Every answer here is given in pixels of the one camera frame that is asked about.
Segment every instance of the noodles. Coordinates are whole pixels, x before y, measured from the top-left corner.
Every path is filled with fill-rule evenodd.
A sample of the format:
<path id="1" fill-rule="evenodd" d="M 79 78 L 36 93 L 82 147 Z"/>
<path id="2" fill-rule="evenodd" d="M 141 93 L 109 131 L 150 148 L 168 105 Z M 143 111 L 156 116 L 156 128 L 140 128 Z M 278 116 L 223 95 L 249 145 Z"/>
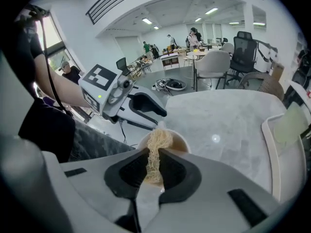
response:
<path id="1" fill-rule="evenodd" d="M 147 176 L 145 181 L 149 183 L 159 183 L 162 181 L 162 176 L 159 171 L 160 158 L 159 149 L 171 147 L 173 144 L 173 135 L 166 130 L 155 129 L 151 132 L 147 143 L 147 148 L 150 150 L 147 165 Z"/>

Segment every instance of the backpack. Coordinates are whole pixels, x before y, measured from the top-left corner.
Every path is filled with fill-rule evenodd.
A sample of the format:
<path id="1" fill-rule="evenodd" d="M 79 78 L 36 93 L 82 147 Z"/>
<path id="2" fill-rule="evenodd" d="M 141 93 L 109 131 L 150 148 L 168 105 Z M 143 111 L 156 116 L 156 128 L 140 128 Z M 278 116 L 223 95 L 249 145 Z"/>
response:
<path id="1" fill-rule="evenodd" d="M 188 36 L 186 38 L 186 47 L 187 48 L 190 48 L 190 42 L 189 42 L 189 39 L 188 39 Z"/>

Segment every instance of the person in green shirt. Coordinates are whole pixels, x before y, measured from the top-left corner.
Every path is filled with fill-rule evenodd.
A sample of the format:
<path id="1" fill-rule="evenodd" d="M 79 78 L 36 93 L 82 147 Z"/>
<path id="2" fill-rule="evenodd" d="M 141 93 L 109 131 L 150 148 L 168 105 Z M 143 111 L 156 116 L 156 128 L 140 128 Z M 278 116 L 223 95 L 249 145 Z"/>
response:
<path id="1" fill-rule="evenodd" d="M 147 44 L 145 41 L 143 43 L 144 43 L 144 49 L 145 49 L 147 58 L 153 62 L 149 44 Z"/>

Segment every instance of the black cable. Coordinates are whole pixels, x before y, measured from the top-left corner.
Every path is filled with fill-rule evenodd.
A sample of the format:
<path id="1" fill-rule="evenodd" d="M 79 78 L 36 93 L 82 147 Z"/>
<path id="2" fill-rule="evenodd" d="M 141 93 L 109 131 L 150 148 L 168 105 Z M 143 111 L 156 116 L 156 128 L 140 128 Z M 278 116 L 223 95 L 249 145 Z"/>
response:
<path id="1" fill-rule="evenodd" d="M 123 141 L 123 143 L 127 144 L 127 142 L 126 142 L 126 136 L 125 136 L 125 134 L 124 134 L 123 126 L 122 126 L 123 122 L 122 122 L 122 121 L 119 121 L 119 124 L 120 124 L 121 130 L 122 130 L 122 134 L 123 134 L 123 136 L 124 136 L 124 141 Z"/>
<path id="2" fill-rule="evenodd" d="M 62 102 L 60 101 L 60 99 L 59 99 L 59 97 L 58 97 L 58 94 L 57 94 L 57 92 L 56 92 L 54 83 L 53 83 L 53 79 L 52 79 L 52 77 L 51 77 L 51 71 L 50 71 L 50 68 L 49 68 L 49 61 L 48 61 L 47 42 L 46 42 L 46 38 L 45 38 L 45 31 L 44 31 L 44 25 L 43 25 L 42 14 L 40 13 L 40 11 L 39 11 L 35 6 L 33 6 L 33 9 L 35 10 L 35 12 L 36 12 L 36 14 L 37 14 L 37 16 L 38 16 L 38 19 L 39 19 L 40 24 L 41 24 L 41 27 L 42 27 L 45 62 L 46 62 L 46 65 L 47 65 L 49 80 L 50 80 L 51 89 L 52 89 L 54 98 L 55 98 L 55 100 L 57 101 L 57 103 L 59 104 L 59 106 L 62 108 L 62 110 L 64 110 L 65 113 L 66 113 L 68 116 L 71 116 L 70 113 L 69 113 L 69 111 L 66 110 L 66 108 L 63 106 Z"/>

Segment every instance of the robotic arm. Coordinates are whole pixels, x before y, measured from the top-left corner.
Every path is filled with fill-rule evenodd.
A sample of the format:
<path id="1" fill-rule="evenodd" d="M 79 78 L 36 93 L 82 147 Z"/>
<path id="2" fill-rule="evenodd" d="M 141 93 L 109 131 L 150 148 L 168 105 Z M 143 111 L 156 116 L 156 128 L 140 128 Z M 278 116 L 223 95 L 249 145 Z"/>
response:
<path id="1" fill-rule="evenodd" d="M 89 105 L 112 123 L 124 119 L 129 124 L 152 130 L 157 121 L 145 113 L 153 111 L 162 117 L 167 115 L 151 90 L 135 85 L 118 69 L 113 72 L 96 65 L 79 80 L 79 85 Z"/>

